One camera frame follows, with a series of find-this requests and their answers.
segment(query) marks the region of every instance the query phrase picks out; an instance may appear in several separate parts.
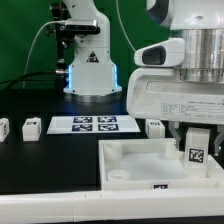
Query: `white box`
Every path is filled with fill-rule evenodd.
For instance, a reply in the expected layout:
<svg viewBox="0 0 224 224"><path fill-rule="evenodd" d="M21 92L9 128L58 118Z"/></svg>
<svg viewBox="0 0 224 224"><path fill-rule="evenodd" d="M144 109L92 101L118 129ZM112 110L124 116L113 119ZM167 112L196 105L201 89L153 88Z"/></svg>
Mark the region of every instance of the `white box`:
<svg viewBox="0 0 224 224"><path fill-rule="evenodd" d="M145 132L150 139L165 138L165 127L160 120L145 120Z"/></svg>
<svg viewBox="0 0 224 224"><path fill-rule="evenodd" d="M7 118L0 119L0 142L4 142L9 134L9 120Z"/></svg>
<svg viewBox="0 0 224 224"><path fill-rule="evenodd" d="M189 128L185 144L185 171L193 177L206 177L210 130Z"/></svg>
<svg viewBox="0 0 224 224"><path fill-rule="evenodd" d="M41 134L41 119L31 118L27 119L22 128L23 141L39 141Z"/></svg>

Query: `black table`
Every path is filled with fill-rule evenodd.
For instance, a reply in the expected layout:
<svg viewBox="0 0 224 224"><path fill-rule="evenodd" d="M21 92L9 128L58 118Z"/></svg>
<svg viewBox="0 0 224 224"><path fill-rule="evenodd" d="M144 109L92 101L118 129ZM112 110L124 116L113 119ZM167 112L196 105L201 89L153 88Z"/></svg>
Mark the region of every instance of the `black table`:
<svg viewBox="0 0 224 224"><path fill-rule="evenodd" d="M10 121L10 134L0 143L0 194L59 193L100 190L98 140L145 138L140 133L47 135L52 116L126 115L126 92L120 100L84 104L64 99L54 90L0 92L0 118ZM37 143L23 142L27 118L42 119ZM87 223L216 223L224 217L127 220Z"/></svg>

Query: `green wall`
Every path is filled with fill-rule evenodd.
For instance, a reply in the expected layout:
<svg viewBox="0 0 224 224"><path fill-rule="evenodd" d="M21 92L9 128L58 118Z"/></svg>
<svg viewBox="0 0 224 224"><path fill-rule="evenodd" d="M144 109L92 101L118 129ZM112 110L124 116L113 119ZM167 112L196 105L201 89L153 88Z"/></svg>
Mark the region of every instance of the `green wall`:
<svg viewBox="0 0 224 224"><path fill-rule="evenodd" d="M52 2L55 1L1 1L0 81L23 75L27 55L36 32L44 23L52 21L49 10ZM124 27L136 49L168 38L169 30L158 27L147 16L145 0L120 0L119 3ZM120 85L127 87L129 77L137 67L133 60L134 52L128 46L118 22L116 2L115 0L95 0L95 4L111 22L111 57L119 67ZM72 49L66 53L70 60L72 53ZM55 64L54 36L46 37L42 33L35 45L28 72L54 70ZM41 83L34 86L29 83L28 86L46 88L50 87L50 84Z"/></svg>

